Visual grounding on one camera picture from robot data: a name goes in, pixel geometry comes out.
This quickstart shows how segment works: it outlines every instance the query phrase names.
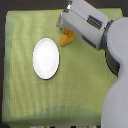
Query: tabletop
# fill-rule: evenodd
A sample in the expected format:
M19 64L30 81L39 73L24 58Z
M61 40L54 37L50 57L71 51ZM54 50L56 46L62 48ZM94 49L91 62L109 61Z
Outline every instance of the tabletop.
M123 16L128 16L127 0L86 0L96 8L121 8ZM2 98L4 78L5 22L10 10L48 10L63 9L66 0L1 0L0 2L0 127L9 128L2 123Z

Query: orange object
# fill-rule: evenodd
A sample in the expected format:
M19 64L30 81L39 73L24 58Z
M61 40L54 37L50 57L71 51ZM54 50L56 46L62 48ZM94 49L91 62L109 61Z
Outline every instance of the orange object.
M60 45L64 46L70 43L75 38L75 36L76 34L72 30L64 28L61 35Z

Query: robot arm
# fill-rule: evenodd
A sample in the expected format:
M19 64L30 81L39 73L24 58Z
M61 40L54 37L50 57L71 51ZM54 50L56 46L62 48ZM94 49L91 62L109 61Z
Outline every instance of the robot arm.
M108 17L84 0L68 0L60 14L57 27L69 28L95 49L100 50L101 40L108 24Z
M128 127L128 18L109 22L84 0L68 0L57 27L69 28L96 50L104 49L106 62L118 80L108 90L101 128Z

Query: green towel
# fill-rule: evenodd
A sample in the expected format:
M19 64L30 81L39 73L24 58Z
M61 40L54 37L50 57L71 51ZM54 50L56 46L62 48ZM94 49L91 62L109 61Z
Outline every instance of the green towel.
M110 20L122 17L120 9L99 10ZM2 119L12 127L100 125L103 99L116 77L103 50L94 50L79 37L59 45L62 32L56 21L61 12L7 13ZM40 79L32 64L34 47L45 37L60 53L58 71L49 80Z

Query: white plate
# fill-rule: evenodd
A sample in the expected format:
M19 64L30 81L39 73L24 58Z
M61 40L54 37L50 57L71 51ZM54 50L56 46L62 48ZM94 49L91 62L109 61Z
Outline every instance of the white plate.
M51 78L59 65L59 51L56 44L49 38L40 40L33 51L33 67L42 79Z

